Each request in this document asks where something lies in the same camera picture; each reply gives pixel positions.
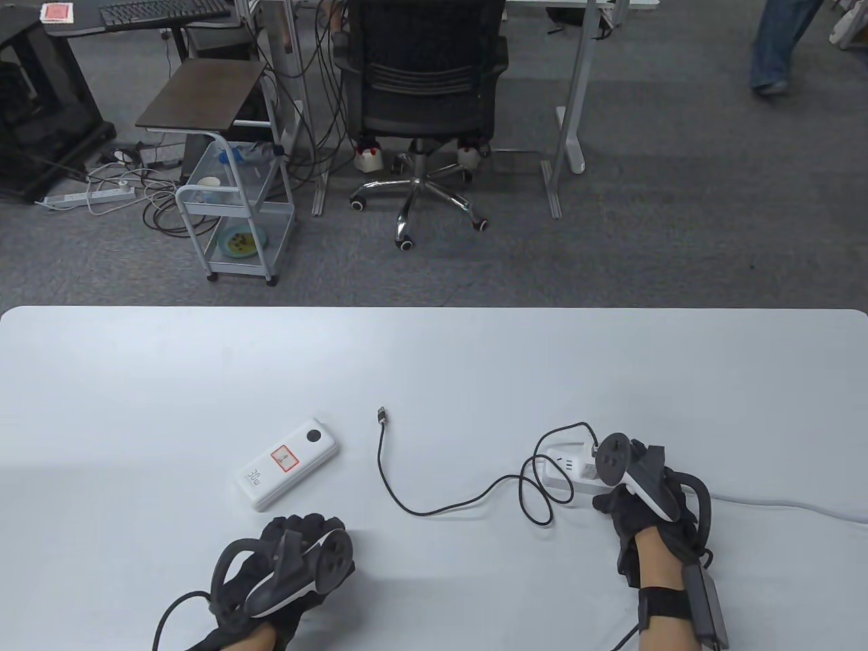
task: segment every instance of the keyboard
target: keyboard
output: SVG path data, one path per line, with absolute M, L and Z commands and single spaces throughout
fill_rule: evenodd
M 225 0 L 140 0 L 100 8 L 107 31 L 177 27 L 229 16 Z

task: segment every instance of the shoe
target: shoe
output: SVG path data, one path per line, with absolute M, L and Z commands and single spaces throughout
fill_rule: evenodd
M 356 149 L 356 157 L 352 164 L 359 172 L 369 174 L 383 169 L 383 150 L 379 147 Z
M 786 95 L 790 90 L 790 83 L 786 79 L 781 79 L 778 82 L 764 83 L 762 86 L 754 86 L 753 92 L 760 97 L 775 97 L 776 95 Z
M 459 147 L 458 148 L 458 165 L 464 169 L 469 169 L 471 172 L 479 167 L 479 161 L 482 156 L 479 150 L 475 147 Z

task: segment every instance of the brown tabletop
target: brown tabletop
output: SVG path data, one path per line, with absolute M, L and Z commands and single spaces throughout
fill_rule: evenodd
M 136 121 L 136 127 L 228 131 L 266 65 L 187 59 Z

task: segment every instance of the black cabinet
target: black cabinet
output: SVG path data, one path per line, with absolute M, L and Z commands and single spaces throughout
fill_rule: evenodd
M 0 6 L 0 194 L 41 199 L 114 137 L 66 40 L 38 10 Z

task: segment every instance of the glove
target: glove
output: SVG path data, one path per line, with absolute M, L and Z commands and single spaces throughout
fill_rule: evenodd
M 633 441 L 640 450 L 644 445 Z M 627 578 L 631 588 L 639 588 L 639 551 L 636 548 L 636 534 L 649 527 L 656 527 L 660 538 L 666 544 L 673 556 L 685 564 L 694 563 L 705 551 L 699 549 L 696 534 L 696 516 L 687 509 L 687 499 L 681 485 L 669 477 L 671 470 L 664 470 L 664 483 L 675 496 L 681 511 L 681 517 L 673 523 L 668 523 L 654 513 L 641 497 L 631 495 L 627 486 L 620 484 L 609 493 L 597 495 L 592 504 L 601 513 L 612 516 L 615 533 L 621 540 L 621 552 L 618 555 L 618 574 Z
M 337 517 L 326 520 L 319 513 L 312 513 L 304 518 L 298 516 L 275 517 L 262 530 L 260 540 L 277 542 L 287 529 L 298 531 L 301 534 L 301 550 L 304 553 L 329 531 L 345 529 L 345 526 Z M 352 574 L 354 570 L 355 563 L 351 566 L 347 576 Z M 320 605 L 325 600 L 326 595 L 311 590 L 267 617 L 251 618 L 244 612 L 244 601 L 251 590 L 269 574 L 271 574 L 271 569 L 268 560 L 261 554 L 251 554 L 241 564 L 238 574 L 223 586 L 220 600 L 231 611 L 230 616 L 225 621 L 218 622 L 215 630 L 188 651 L 219 651 L 235 642 L 245 640 L 266 621 L 274 626 L 277 632 L 277 643 L 274 648 L 281 650 L 285 648 L 286 644 L 295 636 L 301 616 L 307 610 Z

